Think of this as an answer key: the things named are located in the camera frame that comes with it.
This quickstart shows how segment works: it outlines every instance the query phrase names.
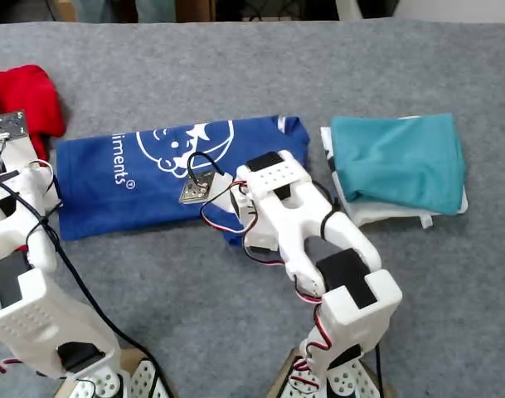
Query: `gray carpet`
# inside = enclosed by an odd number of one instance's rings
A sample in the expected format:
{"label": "gray carpet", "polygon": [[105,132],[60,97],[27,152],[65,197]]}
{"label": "gray carpet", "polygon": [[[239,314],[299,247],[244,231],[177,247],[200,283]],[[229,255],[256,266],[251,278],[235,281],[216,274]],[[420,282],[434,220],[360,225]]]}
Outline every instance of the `gray carpet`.
{"label": "gray carpet", "polygon": [[[505,397],[505,26],[0,26],[0,70],[27,62],[56,82],[66,139],[298,114],[312,135],[311,173],[330,189],[318,128],[334,115],[452,112],[468,162],[468,213],[428,231],[414,220],[363,228],[404,292],[382,343],[383,371],[401,398]],[[312,325],[283,269],[248,261],[201,222],[66,249],[181,397],[263,396]],[[314,241],[311,252],[329,248]],[[55,278],[80,297],[62,267]],[[24,366],[0,376],[0,397],[49,396],[54,387]]]}

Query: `teal fabric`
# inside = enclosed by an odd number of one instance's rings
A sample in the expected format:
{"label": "teal fabric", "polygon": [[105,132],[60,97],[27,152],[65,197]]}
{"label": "teal fabric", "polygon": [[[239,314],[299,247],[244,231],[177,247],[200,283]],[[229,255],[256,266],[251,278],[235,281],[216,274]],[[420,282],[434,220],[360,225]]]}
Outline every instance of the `teal fabric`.
{"label": "teal fabric", "polygon": [[383,201],[454,215],[464,158],[452,114],[335,118],[335,168],[348,201]]}

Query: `red fabric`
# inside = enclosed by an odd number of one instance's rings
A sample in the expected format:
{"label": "red fabric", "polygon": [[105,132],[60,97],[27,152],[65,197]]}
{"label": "red fabric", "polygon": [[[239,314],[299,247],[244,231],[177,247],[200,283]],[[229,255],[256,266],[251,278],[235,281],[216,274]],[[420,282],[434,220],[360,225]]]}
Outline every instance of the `red fabric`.
{"label": "red fabric", "polygon": [[40,66],[25,65],[0,72],[0,113],[22,109],[36,155],[47,160],[42,135],[60,137],[66,126],[55,86]]}

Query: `printed cartoon logo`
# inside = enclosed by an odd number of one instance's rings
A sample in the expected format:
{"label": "printed cartoon logo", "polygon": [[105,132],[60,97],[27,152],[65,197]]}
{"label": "printed cartoon logo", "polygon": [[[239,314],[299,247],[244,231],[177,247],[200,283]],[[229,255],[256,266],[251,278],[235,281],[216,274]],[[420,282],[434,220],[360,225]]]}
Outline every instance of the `printed cartoon logo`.
{"label": "printed cartoon logo", "polygon": [[[234,124],[231,120],[210,124],[195,124],[190,129],[183,127],[136,132],[138,145],[145,157],[155,162],[163,172],[176,178],[187,175],[187,160],[196,151],[210,155],[215,162],[225,156],[234,139]],[[210,163],[197,157],[192,160],[192,169]]]}

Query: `metal plate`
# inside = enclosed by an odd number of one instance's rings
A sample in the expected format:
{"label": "metal plate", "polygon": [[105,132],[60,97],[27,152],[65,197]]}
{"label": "metal plate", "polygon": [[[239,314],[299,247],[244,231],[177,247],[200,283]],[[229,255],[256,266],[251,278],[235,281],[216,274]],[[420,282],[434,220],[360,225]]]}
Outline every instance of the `metal plate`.
{"label": "metal plate", "polygon": [[0,114],[0,143],[6,139],[13,140],[27,135],[26,115],[23,110]]}
{"label": "metal plate", "polygon": [[186,183],[182,189],[182,195],[180,196],[180,202],[193,204],[207,201],[210,196],[211,184],[213,183],[215,174],[216,172],[210,171],[196,175],[195,177],[199,181],[200,186],[198,186],[191,177],[187,176]]}

